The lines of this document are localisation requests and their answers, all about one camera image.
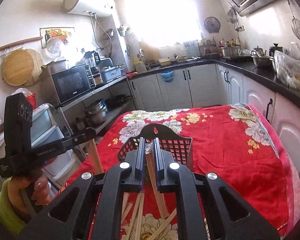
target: hand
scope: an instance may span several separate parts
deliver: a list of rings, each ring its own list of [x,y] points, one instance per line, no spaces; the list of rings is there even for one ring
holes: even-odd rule
[[[24,221],[29,221],[30,215],[22,200],[20,190],[27,188],[32,182],[25,176],[14,176],[8,183],[8,198],[11,207],[16,215]],[[34,192],[31,198],[36,200],[36,205],[47,205],[50,203],[49,192],[48,178],[42,173],[34,182]]]

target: cabinet door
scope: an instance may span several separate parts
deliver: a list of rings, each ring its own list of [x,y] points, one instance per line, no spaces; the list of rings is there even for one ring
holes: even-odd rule
[[[272,127],[280,137],[300,177],[300,109],[278,93]]]
[[[223,106],[229,104],[229,85],[226,81],[226,71],[225,67],[217,65],[220,104]]]
[[[165,111],[156,75],[130,80],[130,86],[139,110]]]
[[[227,70],[229,81],[229,104],[234,105],[236,103],[243,102],[243,75],[234,70]]]
[[[186,68],[193,107],[220,105],[215,64]]]
[[[186,70],[173,70],[172,76],[173,80],[166,82],[161,74],[157,74],[166,111],[176,108],[191,108],[191,95]]]
[[[267,105],[272,99],[272,104],[269,105],[268,120],[272,123],[276,93],[272,90],[260,85],[258,82],[243,76],[243,102],[252,104],[258,109],[263,116],[266,116]]]

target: silver screw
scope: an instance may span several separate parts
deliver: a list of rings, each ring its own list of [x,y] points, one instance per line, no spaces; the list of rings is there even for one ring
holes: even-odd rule
[[[215,179],[217,179],[218,176],[214,172],[209,172],[207,174],[207,177],[208,177],[208,179],[215,180]]]
[[[180,164],[179,163],[170,163],[169,167],[173,170],[177,170],[180,168]]]
[[[92,177],[92,174],[90,172],[85,172],[81,175],[82,179],[90,179]]]
[[[120,163],[119,167],[121,169],[127,169],[127,168],[130,167],[130,163],[128,163],[128,162],[122,162],[122,163]]]

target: wooden chopstick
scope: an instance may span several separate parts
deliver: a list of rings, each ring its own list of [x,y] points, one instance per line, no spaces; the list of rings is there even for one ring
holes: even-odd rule
[[[121,212],[121,215],[123,215],[123,212],[126,210],[128,198],[129,198],[129,193],[125,192],[123,194],[123,202],[122,202],[122,212]]]
[[[104,170],[102,168],[102,164],[101,164],[101,160],[100,160],[100,156],[98,154],[98,150],[96,147],[96,142],[94,141],[94,139],[91,139],[88,142],[88,155],[91,157],[93,164],[94,164],[94,175],[97,174],[101,174],[104,173]]]
[[[154,197],[157,202],[160,216],[161,216],[161,218],[166,218],[169,215],[169,212],[168,212],[167,206],[164,202],[163,194],[161,194],[157,190],[157,182],[156,182],[155,170],[154,170],[153,152],[146,153],[146,161],[147,161],[147,167],[148,167],[148,171],[149,171],[149,177],[150,177],[152,189],[154,192]]]
[[[129,205],[127,206],[127,209],[123,212],[123,214],[121,216],[121,223],[123,223],[123,221],[126,219],[126,217],[128,216],[131,208],[132,208],[132,203],[129,203]]]
[[[137,212],[138,212],[138,209],[139,209],[140,199],[141,199],[141,195],[139,193],[138,197],[136,199],[136,203],[134,204],[134,208],[133,208],[133,212],[132,212],[132,216],[131,216],[130,224],[129,224],[129,230],[128,230],[127,235],[126,235],[126,240],[130,239],[130,235],[131,235],[131,232],[132,232],[133,224],[134,224],[134,221],[136,219]]]
[[[150,236],[147,240],[155,240],[170,224],[170,222],[174,219],[177,214],[177,209],[175,208],[174,211],[168,216],[167,220]]]
[[[135,240],[140,240],[142,215],[143,215],[143,204],[145,202],[145,194],[144,193],[139,193],[139,194],[141,194],[141,199],[140,199],[140,205],[139,205],[139,210],[138,210],[138,219],[137,219]]]

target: kitchen utensil holder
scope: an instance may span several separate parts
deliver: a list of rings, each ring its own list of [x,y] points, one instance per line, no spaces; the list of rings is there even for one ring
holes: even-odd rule
[[[159,123],[148,124],[138,136],[130,137],[118,153],[120,162],[125,160],[128,152],[139,148],[141,137],[146,140],[146,143],[159,138],[162,150],[171,152],[175,162],[187,166],[191,171],[193,170],[192,138],[179,136],[169,127]]]

